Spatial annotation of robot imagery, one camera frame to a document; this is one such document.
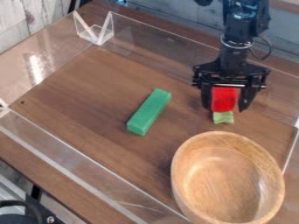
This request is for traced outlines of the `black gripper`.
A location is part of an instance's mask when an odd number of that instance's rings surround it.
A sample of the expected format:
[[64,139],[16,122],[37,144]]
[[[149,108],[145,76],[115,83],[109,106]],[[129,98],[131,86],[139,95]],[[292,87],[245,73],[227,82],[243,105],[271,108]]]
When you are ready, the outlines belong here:
[[192,68],[192,85],[200,88],[201,105],[211,110],[211,87],[240,88],[237,110],[243,112],[253,101],[257,90],[267,86],[267,76],[271,70],[243,62],[237,70],[223,70],[220,61]]

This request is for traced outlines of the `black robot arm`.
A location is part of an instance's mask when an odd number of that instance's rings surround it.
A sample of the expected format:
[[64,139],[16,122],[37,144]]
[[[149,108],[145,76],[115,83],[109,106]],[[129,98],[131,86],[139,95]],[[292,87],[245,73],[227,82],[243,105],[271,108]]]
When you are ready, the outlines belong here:
[[192,85],[200,90],[201,105],[211,112],[228,112],[235,105],[244,111],[267,87],[271,70],[248,63],[247,58],[269,20],[268,0],[223,0],[219,56],[192,67]]

